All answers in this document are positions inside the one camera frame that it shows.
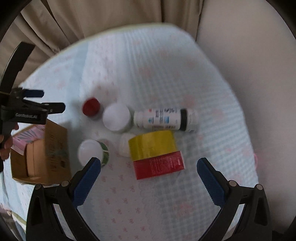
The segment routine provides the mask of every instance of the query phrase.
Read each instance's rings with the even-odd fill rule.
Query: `red box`
[[[134,161],[137,180],[160,176],[185,169],[180,151]]]

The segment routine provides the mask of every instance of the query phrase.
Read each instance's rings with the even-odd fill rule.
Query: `beige curtain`
[[[32,0],[0,43],[0,75],[21,41],[36,45],[15,85],[76,41],[130,24],[168,22],[194,38],[203,0]]]

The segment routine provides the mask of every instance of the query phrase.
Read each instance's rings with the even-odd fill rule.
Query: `white cylindrical bottle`
[[[159,108],[136,111],[134,125],[149,130],[195,131],[198,126],[196,110]]]

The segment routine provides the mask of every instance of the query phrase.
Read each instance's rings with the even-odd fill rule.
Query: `brown box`
[[[28,144],[23,156],[11,150],[12,178],[21,182],[45,185],[70,181],[68,156],[67,129],[47,120],[44,139]]]

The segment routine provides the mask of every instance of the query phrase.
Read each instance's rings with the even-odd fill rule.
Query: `finger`
[[[1,149],[0,150],[0,157],[2,160],[6,160],[9,158],[10,149]]]
[[[12,147],[13,140],[12,136],[10,136],[4,144],[4,149],[10,149]]]
[[[13,128],[14,130],[18,130],[20,127],[19,127],[19,125],[16,123],[15,124],[15,127]]]

